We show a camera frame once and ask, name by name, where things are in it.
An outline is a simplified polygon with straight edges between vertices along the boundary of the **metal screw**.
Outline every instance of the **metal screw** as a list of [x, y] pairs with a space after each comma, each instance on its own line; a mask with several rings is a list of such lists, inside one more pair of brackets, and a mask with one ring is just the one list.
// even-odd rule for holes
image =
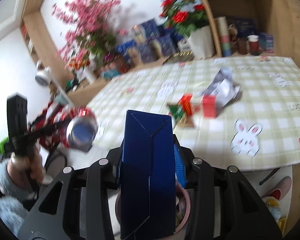
[[194, 159], [192, 160], [192, 162], [193, 162], [194, 164], [196, 164], [196, 165], [200, 165], [200, 164], [202, 163], [202, 159], [200, 159], [200, 158], [194, 158]]
[[238, 168], [236, 166], [230, 166], [229, 171], [232, 173], [236, 173], [238, 171]]
[[99, 164], [100, 164], [100, 165], [107, 165], [108, 162], [109, 162], [109, 161], [108, 161], [106, 158], [103, 158], [103, 159], [100, 159], [100, 160], [99, 160]]
[[70, 166], [66, 166], [63, 168], [63, 173], [67, 174], [67, 173], [70, 173], [72, 171], [72, 168]]

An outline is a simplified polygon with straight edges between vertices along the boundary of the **bunny print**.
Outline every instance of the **bunny print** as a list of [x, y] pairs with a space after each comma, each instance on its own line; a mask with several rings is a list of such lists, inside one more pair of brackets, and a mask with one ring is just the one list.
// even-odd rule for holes
[[235, 122], [234, 128], [237, 133], [231, 141], [232, 152], [254, 157], [260, 149], [258, 134], [262, 131], [263, 125], [258, 122], [248, 130], [246, 121], [240, 118]]
[[285, 81], [278, 73], [276, 73], [276, 74], [274, 74], [274, 73], [269, 73], [269, 74], [268, 74], [268, 77], [270, 77], [271, 79], [273, 79], [273, 80], [277, 83], [277, 85], [278, 85], [279, 87], [284, 88], [284, 87], [290, 85], [290, 83], [287, 82], [287, 81]]

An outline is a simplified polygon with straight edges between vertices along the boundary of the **white vase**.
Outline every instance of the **white vase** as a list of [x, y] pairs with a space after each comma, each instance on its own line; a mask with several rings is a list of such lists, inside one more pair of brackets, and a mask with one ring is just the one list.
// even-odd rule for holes
[[92, 72], [92, 70], [88, 67], [83, 69], [82, 75], [88, 80], [89, 84], [92, 84], [97, 80], [96, 76]]
[[188, 43], [196, 58], [206, 59], [212, 57], [214, 45], [210, 26], [205, 26], [191, 32]]

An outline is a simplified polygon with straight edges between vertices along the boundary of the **plastic wrapper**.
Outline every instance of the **plastic wrapper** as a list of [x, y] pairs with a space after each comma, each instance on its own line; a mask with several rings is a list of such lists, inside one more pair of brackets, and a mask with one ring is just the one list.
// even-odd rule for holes
[[235, 98], [240, 91], [240, 86], [235, 85], [232, 70], [223, 67], [214, 77], [212, 83], [200, 93], [200, 96], [216, 96], [216, 108], [220, 110], [230, 100]]

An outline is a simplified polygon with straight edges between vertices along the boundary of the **checkered tablecloth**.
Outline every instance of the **checkered tablecloth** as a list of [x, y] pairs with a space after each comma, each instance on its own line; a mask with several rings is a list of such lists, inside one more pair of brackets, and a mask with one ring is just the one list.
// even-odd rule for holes
[[[300, 163], [300, 69], [290, 58], [268, 60], [246, 56], [192, 61], [115, 78], [88, 104], [100, 123], [95, 144], [105, 149], [120, 146], [128, 109], [168, 114], [167, 103], [178, 102], [184, 93], [198, 95], [226, 66], [241, 86], [241, 99], [216, 119], [195, 115], [195, 128], [177, 126], [174, 133], [180, 144], [219, 168], [236, 165], [248, 171]], [[245, 121], [246, 131], [262, 124], [254, 157], [244, 151], [236, 154], [231, 146], [238, 119]]]

